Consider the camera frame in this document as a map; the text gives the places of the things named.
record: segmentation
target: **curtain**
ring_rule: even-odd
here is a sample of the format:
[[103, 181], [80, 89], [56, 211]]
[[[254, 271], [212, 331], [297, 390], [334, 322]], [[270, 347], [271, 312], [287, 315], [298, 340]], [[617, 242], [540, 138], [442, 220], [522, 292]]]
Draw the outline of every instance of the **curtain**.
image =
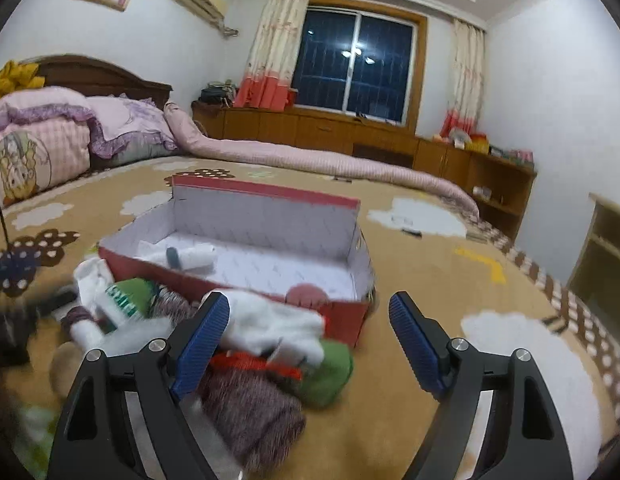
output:
[[235, 107], [283, 111], [309, 0], [267, 0]]
[[441, 137], [455, 128], [474, 133], [483, 99], [485, 32], [455, 20], [456, 54]]

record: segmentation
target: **blue gripper pad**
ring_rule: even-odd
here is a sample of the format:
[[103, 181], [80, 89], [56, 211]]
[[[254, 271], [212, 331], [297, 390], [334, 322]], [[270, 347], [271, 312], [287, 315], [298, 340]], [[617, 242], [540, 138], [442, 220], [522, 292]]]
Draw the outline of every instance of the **blue gripper pad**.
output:
[[203, 372], [230, 319], [230, 305], [227, 298], [219, 293], [213, 294], [216, 298], [213, 298], [211, 294], [210, 298], [200, 307], [204, 308], [208, 301], [214, 301], [176, 362], [174, 382], [170, 391], [178, 400], [183, 399], [199, 386]]
[[389, 311], [392, 329], [421, 388], [440, 400], [447, 387], [439, 372], [439, 359], [400, 293], [391, 297]]

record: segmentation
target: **pillow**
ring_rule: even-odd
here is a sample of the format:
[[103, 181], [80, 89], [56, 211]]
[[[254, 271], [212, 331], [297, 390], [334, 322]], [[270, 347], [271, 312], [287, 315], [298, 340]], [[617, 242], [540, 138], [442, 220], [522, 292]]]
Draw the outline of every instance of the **pillow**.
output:
[[90, 151], [98, 157], [112, 158], [132, 139], [139, 138], [144, 144], [177, 150], [163, 113], [153, 105], [117, 97], [88, 97], [87, 101], [100, 126], [90, 139]]
[[90, 168], [85, 122], [56, 117], [10, 124], [0, 133], [0, 201], [25, 200]]
[[84, 95], [58, 86], [21, 90], [0, 99], [0, 133], [10, 124], [32, 124], [55, 117], [89, 121], [94, 112]]
[[[130, 99], [125, 93], [120, 94], [119, 97], [121, 99]], [[151, 97], [146, 97], [145, 99], [137, 99], [137, 101], [139, 101], [140, 103], [146, 103], [146, 104], [152, 105], [155, 108], [157, 107], [156, 103]]]
[[146, 158], [159, 158], [160, 156], [179, 155], [180, 150], [168, 150], [162, 144], [148, 144], [142, 137], [135, 137], [119, 153], [111, 158], [92, 157], [91, 166], [95, 170], [102, 168], [116, 168], [136, 162], [146, 160]]

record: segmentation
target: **yellow cloth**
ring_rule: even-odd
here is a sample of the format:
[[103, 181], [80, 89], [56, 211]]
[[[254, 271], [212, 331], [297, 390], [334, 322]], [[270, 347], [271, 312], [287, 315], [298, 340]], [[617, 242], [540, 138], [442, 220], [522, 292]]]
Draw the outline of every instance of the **yellow cloth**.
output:
[[17, 90], [42, 88], [46, 78], [37, 76], [37, 63], [19, 64], [8, 61], [0, 71], [0, 98]]

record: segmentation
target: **pink blanket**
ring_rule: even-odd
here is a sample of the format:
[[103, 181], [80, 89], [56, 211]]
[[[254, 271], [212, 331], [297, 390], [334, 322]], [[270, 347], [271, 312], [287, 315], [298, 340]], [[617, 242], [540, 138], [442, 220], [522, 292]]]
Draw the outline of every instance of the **pink blanket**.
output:
[[283, 144], [270, 144], [256, 140], [217, 140], [201, 135], [192, 118], [176, 104], [168, 103], [165, 119], [178, 145], [187, 152], [203, 158], [219, 158], [231, 162], [264, 164], [276, 168], [310, 171], [348, 178], [366, 178], [398, 186], [412, 187], [455, 200], [462, 208], [478, 216], [474, 200], [456, 184], [421, 171], [408, 170], [354, 158], [342, 153], [302, 150]]

